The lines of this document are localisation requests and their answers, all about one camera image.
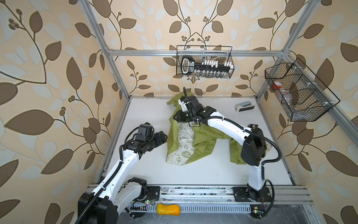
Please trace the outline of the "green zip-up hooded jacket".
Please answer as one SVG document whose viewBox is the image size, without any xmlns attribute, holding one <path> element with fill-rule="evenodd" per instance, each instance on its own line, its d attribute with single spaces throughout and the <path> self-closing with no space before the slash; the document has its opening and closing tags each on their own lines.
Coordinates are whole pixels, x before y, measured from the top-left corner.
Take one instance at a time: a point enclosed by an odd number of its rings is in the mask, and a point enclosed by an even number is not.
<svg viewBox="0 0 358 224">
<path fill-rule="evenodd" d="M 207 125 L 191 127 L 188 123 L 177 122 L 173 116 L 169 119 L 170 131 L 167 140 L 166 163 L 186 165 L 212 154 L 218 139 L 229 140 L 230 161 L 245 165 L 241 158 L 242 146 L 233 138 Z"/>
</svg>

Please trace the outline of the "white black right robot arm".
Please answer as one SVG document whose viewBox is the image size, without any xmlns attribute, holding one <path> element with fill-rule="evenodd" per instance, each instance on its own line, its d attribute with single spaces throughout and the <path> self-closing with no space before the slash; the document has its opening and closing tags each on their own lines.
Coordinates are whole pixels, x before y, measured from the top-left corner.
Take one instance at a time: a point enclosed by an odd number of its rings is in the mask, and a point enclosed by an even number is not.
<svg viewBox="0 0 358 224">
<path fill-rule="evenodd" d="M 181 110 L 174 115 L 178 122 L 204 124 L 215 128 L 228 135 L 241 146 L 241 158 L 247 164 L 249 180 L 246 192 L 240 193 L 238 188 L 233 188 L 235 201 L 239 197 L 246 197 L 253 202 L 265 202 L 274 200 L 274 191 L 266 187 L 264 168 L 267 163 L 278 162 L 282 153 L 278 146 L 270 139 L 264 137 L 263 131 L 258 126 L 250 124 L 241 126 L 224 117 L 210 106 L 204 107 L 194 96 L 183 96 L 178 100 Z"/>
</svg>

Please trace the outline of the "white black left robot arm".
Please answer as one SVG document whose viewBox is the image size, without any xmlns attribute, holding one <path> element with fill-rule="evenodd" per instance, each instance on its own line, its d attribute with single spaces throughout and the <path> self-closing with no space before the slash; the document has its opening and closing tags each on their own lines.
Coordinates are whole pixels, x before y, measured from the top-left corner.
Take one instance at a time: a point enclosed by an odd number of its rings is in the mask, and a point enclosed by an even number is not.
<svg viewBox="0 0 358 224">
<path fill-rule="evenodd" d="M 146 122 L 134 128 L 119 146 L 119 160 L 101 183 L 91 192 L 83 193 L 78 200 L 77 224 L 115 224 L 122 211 L 137 218 L 129 205 L 140 201 L 147 205 L 150 193 L 147 181 L 141 178 L 126 180 L 130 170 L 146 152 L 163 145 L 168 136 Z"/>
</svg>

